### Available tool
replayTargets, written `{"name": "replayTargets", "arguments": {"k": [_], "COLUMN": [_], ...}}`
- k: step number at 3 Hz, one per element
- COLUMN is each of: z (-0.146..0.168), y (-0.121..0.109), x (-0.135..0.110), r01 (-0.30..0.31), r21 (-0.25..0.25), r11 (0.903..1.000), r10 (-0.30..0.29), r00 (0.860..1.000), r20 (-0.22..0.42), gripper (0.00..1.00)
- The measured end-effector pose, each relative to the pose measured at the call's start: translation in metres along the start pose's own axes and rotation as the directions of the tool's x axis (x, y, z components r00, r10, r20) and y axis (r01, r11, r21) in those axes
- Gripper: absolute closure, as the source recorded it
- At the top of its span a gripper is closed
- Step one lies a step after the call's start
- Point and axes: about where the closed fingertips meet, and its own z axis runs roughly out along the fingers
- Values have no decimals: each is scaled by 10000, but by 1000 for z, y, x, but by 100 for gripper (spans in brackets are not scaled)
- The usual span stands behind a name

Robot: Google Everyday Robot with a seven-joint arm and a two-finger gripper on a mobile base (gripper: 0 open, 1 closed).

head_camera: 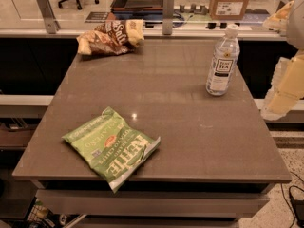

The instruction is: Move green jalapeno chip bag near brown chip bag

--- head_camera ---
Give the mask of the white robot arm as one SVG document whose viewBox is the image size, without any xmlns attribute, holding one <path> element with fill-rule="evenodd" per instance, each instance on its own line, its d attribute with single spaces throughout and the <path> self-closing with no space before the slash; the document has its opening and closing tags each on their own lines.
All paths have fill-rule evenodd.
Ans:
<svg viewBox="0 0 304 228">
<path fill-rule="evenodd" d="M 304 97 L 304 8 L 299 0 L 292 0 L 268 17 L 263 26 L 284 31 L 287 42 L 297 49 L 291 59 L 280 57 L 260 114 L 274 121 L 282 117 Z"/>
</svg>

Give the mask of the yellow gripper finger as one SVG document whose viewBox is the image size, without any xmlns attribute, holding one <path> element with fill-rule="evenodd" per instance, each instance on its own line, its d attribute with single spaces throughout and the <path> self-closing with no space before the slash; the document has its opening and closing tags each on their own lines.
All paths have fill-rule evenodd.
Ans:
<svg viewBox="0 0 304 228">
<path fill-rule="evenodd" d="M 287 29 L 287 20 L 294 2 L 294 0 L 288 2 L 276 13 L 269 16 L 263 22 L 263 27 L 265 27 L 266 29 L 285 31 Z"/>
<path fill-rule="evenodd" d="M 269 121 L 285 117 L 303 97 L 304 55 L 296 55 L 292 59 L 281 57 L 260 110 L 261 116 Z"/>
</svg>

